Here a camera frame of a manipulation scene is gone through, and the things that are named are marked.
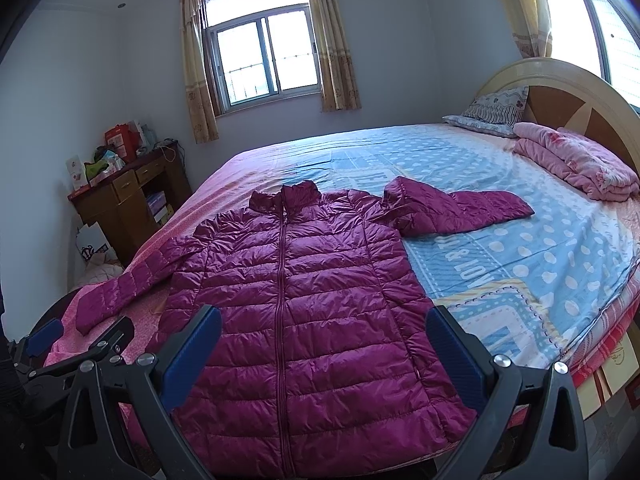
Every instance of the bed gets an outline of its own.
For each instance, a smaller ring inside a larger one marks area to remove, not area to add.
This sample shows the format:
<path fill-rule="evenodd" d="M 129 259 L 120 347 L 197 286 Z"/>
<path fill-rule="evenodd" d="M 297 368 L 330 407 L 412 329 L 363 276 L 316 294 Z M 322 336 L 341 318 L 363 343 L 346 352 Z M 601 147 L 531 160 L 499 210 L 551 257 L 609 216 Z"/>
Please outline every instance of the bed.
<path fill-rule="evenodd" d="M 501 70 L 479 94 L 529 85 L 527 114 L 567 126 L 640 167 L 640 118 L 611 87 L 578 67 L 529 59 Z M 640 200 L 593 202 L 530 160 L 513 140 L 446 124 L 416 124 L 331 134 L 241 153 L 213 174 L 135 256 L 142 261 L 167 239 L 191 233 L 205 218 L 245 206 L 254 189 L 313 180 L 320 191 L 361 189 L 380 195 L 402 175 L 447 192 L 507 190 L 529 203 L 529 219 L 447 237 L 405 239 L 427 295 L 450 310 L 494 353 L 545 368 L 562 359 L 576 385 L 625 333 L 638 308 Z M 86 349 L 110 320 L 82 337 L 78 299 L 63 317 L 65 335 L 47 363 Z M 130 362 L 158 326 L 168 286 L 156 287 L 123 312 L 136 325 L 124 352 Z"/>

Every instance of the metal screw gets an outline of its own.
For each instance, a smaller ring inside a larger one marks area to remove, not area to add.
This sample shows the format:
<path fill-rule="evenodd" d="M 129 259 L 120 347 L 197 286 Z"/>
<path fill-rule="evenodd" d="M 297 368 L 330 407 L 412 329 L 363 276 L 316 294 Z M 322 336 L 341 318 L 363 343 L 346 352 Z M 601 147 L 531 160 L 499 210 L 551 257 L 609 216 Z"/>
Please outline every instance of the metal screw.
<path fill-rule="evenodd" d="M 152 364 L 156 360 L 156 356 L 153 354 L 142 354 L 136 359 L 136 363 L 139 366 L 147 366 Z"/>
<path fill-rule="evenodd" d="M 83 361 L 82 364 L 80 365 L 81 372 L 90 372 L 93 369 L 94 369 L 93 361 Z"/>
<path fill-rule="evenodd" d="M 557 362 L 554 363 L 554 370 L 556 372 L 558 372 L 559 374 L 564 375 L 565 373 L 567 373 L 569 371 L 569 368 L 562 361 L 557 361 Z"/>
<path fill-rule="evenodd" d="M 496 363 L 501 368 L 508 368 L 511 366 L 511 359 L 509 359 L 506 355 L 498 354 L 494 356 L 494 363 Z"/>

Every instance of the wooden desk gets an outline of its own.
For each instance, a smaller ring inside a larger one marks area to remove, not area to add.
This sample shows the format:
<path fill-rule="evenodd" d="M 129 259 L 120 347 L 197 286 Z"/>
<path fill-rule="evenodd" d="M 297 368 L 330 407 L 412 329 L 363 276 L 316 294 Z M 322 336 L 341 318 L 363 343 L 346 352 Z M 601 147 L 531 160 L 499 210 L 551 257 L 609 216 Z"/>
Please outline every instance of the wooden desk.
<path fill-rule="evenodd" d="M 192 195 L 177 143 L 137 158 L 96 187 L 69 200 L 85 224 L 100 224 L 118 259 L 128 265 L 159 229 L 145 199 L 159 191 L 164 191 L 166 202 L 174 210 Z"/>

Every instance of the jacket sleeve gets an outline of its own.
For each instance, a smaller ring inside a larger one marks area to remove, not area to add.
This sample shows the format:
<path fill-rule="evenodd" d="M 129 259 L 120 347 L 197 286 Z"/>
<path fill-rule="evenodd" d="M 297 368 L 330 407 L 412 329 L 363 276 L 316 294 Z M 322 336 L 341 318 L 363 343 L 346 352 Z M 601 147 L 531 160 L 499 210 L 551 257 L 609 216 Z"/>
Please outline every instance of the jacket sleeve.
<path fill-rule="evenodd" d="M 87 335 L 98 323 L 115 316 L 136 297 L 171 276 L 203 246 L 193 236 L 170 238 L 135 267 L 85 294 L 76 312 L 78 332 Z"/>
<path fill-rule="evenodd" d="M 403 176 L 385 186 L 381 200 L 367 195 L 356 204 L 369 221 L 398 229 L 407 237 L 475 231 L 534 213 L 524 200 L 507 191 L 447 194 Z"/>

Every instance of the wall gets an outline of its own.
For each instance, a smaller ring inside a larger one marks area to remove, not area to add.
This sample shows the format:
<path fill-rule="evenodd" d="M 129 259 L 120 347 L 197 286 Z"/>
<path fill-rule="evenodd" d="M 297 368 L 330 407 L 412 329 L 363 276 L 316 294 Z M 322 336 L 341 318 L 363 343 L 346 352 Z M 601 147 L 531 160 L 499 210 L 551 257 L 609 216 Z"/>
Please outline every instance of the wall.
<path fill-rule="evenodd" d="M 460 114 L 503 66 L 521 59 L 501 0 L 428 0 L 442 112 Z"/>
<path fill-rule="evenodd" d="M 88 160 L 102 134 L 130 118 L 118 33 L 114 18 L 36 10 L 0 64 L 0 277 L 9 339 L 27 334 L 78 271 L 65 160 Z"/>
<path fill-rule="evenodd" d="M 186 150 L 193 187 L 237 153 L 286 140 L 440 116 L 438 64 L 427 0 L 338 0 L 362 110 L 321 113 L 319 95 L 263 104 L 218 118 L 220 139 L 196 145 L 184 99 L 178 0 L 127 6 L 126 80 L 134 111 Z"/>

